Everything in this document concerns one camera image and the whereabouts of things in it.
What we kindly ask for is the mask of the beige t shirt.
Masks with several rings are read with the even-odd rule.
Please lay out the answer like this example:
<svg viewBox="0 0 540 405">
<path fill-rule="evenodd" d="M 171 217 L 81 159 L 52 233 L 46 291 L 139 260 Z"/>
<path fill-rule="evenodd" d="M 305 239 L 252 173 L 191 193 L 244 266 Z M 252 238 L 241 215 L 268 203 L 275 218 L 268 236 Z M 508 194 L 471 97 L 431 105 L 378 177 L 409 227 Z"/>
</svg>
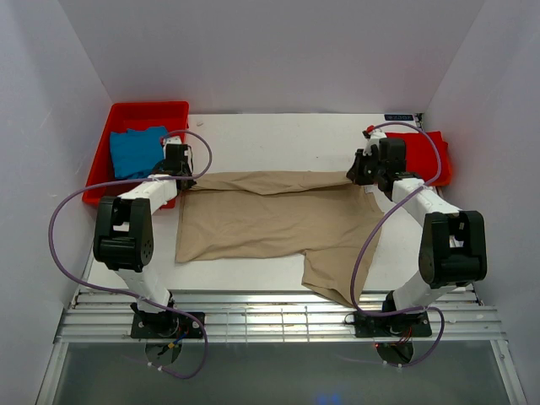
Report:
<svg viewBox="0 0 540 405">
<path fill-rule="evenodd" d="M 182 198 L 175 260 L 304 256 L 302 284 L 344 306 L 365 286 L 383 217 L 343 172 L 206 174 Z"/>
</svg>

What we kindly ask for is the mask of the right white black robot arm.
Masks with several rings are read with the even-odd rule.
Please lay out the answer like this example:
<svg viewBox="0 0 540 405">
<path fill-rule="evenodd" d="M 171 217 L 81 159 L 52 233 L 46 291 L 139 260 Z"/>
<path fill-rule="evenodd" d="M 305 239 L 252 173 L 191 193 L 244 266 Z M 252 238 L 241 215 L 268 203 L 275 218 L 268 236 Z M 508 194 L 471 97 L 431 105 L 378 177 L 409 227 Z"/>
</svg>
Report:
<svg viewBox="0 0 540 405">
<path fill-rule="evenodd" d="M 347 173 L 355 185 L 378 186 L 422 227 L 418 271 L 386 296 L 381 312 L 354 312 L 358 338 L 428 337 L 432 333 L 428 307 L 487 274 L 482 214 L 449 204 L 418 174 L 407 171 L 406 151 L 403 139 L 373 132 Z"/>
</svg>

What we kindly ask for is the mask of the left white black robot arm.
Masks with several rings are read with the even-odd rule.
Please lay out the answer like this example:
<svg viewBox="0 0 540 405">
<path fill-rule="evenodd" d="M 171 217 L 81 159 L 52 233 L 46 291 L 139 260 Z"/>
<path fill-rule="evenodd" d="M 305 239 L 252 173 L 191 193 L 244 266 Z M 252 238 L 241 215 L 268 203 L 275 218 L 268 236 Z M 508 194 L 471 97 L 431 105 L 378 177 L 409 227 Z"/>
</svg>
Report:
<svg viewBox="0 0 540 405">
<path fill-rule="evenodd" d="M 116 273 L 139 299 L 132 310 L 140 321 L 161 337 L 173 335 L 179 317 L 171 307 L 171 292 L 159 280 L 157 271 L 149 264 L 154 253 L 152 216 L 175 201 L 178 193 L 195 181 L 168 180 L 167 176 L 190 177 L 188 146 L 174 137 L 164 143 L 164 158 L 151 170 L 150 180 L 118 197 L 102 197 L 98 206 L 94 231 L 94 259 Z"/>
</svg>

